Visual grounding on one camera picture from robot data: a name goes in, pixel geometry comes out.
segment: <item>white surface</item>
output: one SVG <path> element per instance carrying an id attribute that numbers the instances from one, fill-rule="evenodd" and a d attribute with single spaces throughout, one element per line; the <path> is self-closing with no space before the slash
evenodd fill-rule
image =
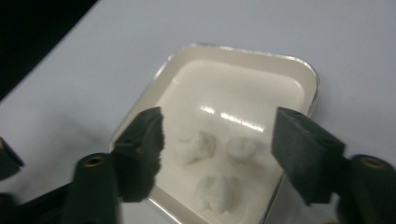
<path id="1" fill-rule="evenodd" d="M 308 113 L 317 91 L 315 72 L 301 60 L 192 45 L 164 64 L 111 142 L 136 114 L 160 105 L 165 147 L 150 198 L 183 223 L 259 223 L 282 173 L 270 152 L 276 108 Z M 214 155 L 180 165 L 175 157 L 178 140 L 198 130 L 215 140 Z M 247 164 L 231 161 L 225 152 L 226 142 L 240 136 L 254 139 L 260 149 Z M 232 180 L 234 204 L 227 213 L 197 210 L 193 189 L 205 175 L 226 175 Z"/>
<path id="2" fill-rule="evenodd" d="M 306 60 L 321 79 L 313 119 L 348 144 L 347 155 L 371 154 L 396 165 L 395 11 L 387 0 L 101 0 L 1 102 L 0 135 L 26 167 L 0 190 L 25 202 L 68 182 L 77 160 L 106 151 L 164 59 L 193 42 Z M 144 216 L 135 217 L 138 208 L 125 206 L 126 219 L 168 223 L 142 206 Z M 323 223 L 330 208 L 281 216 Z"/>

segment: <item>white object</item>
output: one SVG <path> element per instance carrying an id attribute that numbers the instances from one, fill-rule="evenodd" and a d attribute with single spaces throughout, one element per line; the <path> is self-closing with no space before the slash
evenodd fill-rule
<path id="1" fill-rule="evenodd" d="M 230 207 L 232 188 L 225 176 L 206 176 L 195 189 L 195 200 L 199 210 L 211 209 L 222 214 Z"/>
<path id="2" fill-rule="evenodd" d="M 257 146 L 252 139 L 238 137 L 231 139 L 226 146 L 227 154 L 238 162 L 251 160 L 257 150 Z"/>
<path id="3" fill-rule="evenodd" d="M 178 139 L 205 130 L 216 135 L 219 147 L 225 147 L 230 136 L 260 139 L 269 147 L 276 108 L 283 106 L 309 114 L 317 93 L 316 73 L 297 58 L 192 45 L 169 58 L 112 142 L 140 111 L 161 106 L 166 140 L 151 200 L 181 223 L 260 223 L 282 176 L 270 150 L 255 153 L 254 166 L 238 169 L 217 151 L 210 160 L 180 166 L 175 160 Z M 234 195 L 241 198 L 235 199 L 238 203 L 227 216 L 199 211 L 193 196 L 196 183 L 213 171 L 243 183 Z"/>
<path id="4" fill-rule="evenodd" d="M 175 160 L 180 164 L 189 164 L 196 159 L 212 156 L 215 143 L 212 137 L 199 131 L 191 140 L 178 140 L 175 146 Z"/>

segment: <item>tray rim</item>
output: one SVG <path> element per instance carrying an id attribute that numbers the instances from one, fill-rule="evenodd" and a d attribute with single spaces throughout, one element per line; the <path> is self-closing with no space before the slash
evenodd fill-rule
<path id="1" fill-rule="evenodd" d="M 279 59 L 286 59 L 286 60 L 295 61 L 297 63 L 301 63 L 302 65 L 307 67 L 312 72 L 312 74 L 314 75 L 315 80 L 317 82 L 317 88 L 315 89 L 315 94 L 314 94 L 314 97 L 312 98 L 312 102 L 311 102 L 311 105 L 309 106 L 308 114 L 307 114 L 308 117 L 311 117 L 312 112 L 313 112 L 313 110 L 314 110 L 314 108 L 315 108 L 315 106 L 317 104 L 319 93 L 320 93 L 320 90 L 321 90 L 320 78 L 318 76 L 317 71 L 315 70 L 315 68 L 311 64 L 309 64 L 308 62 L 306 62 L 305 60 L 303 60 L 301 58 L 290 56 L 290 55 L 285 55 L 285 54 L 277 54 L 277 53 L 265 52 L 265 51 L 255 50 L 255 49 L 242 49 L 242 48 L 228 47 L 228 46 L 216 45 L 216 44 L 208 44 L 208 43 L 200 43 L 200 42 L 189 44 L 189 45 L 187 45 L 187 46 L 185 46 L 185 47 L 183 47 L 181 49 L 178 49 L 178 50 L 174 51 L 173 53 L 171 53 L 168 56 L 168 58 L 165 61 L 165 63 L 163 63 L 163 65 L 160 67 L 160 69 L 155 74 L 154 79 L 145 88 L 145 90 L 143 91 L 141 96 L 146 92 L 146 90 L 149 88 L 151 83 L 153 83 L 157 79 L 157 77 L 160 76 L 160 74 L 163 72 L 163 69 L 170 63 L 170 61 L 177 54 L 179 54 L 180 52 L 182 52 L 182 51 L 184 51 L 186 49 L 196 48 L 196 47 L 209 47 L 209 48 L 223 49 L 223 50 L 228 50 L 228 51 L 237 51 L 237 52 L 243 52 L 243 53 L 257 54 L 257 55 L 261 55 L 261 56 L 275 57 L 275 58 L 279 58 Z"/>

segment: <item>metal tray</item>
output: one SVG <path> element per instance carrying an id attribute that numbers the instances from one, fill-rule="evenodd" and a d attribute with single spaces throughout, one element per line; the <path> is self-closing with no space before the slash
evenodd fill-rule
<path id="1" fill-rule="evenodd" d="M 150 200 L 178 223 L 261 223 L 271 207 L 282 170 L 271 155 L 276 108 L 312 112 L 319 81 L 306 62 L 271 53 L 194 44 L 171 55 L 113 136 L 113 142 L 142 110 L 163 108 L 163 168 Z M 174 160 L 177 139 L 202 130 L 216 138 L 214 155 L 181 166 Z M 234 137 L 260 146 L 249 163 L 227 159 Z M 206 175 L 224 175 L 233 204 L 223 214 L 199 211 L 194 190 Z"/>

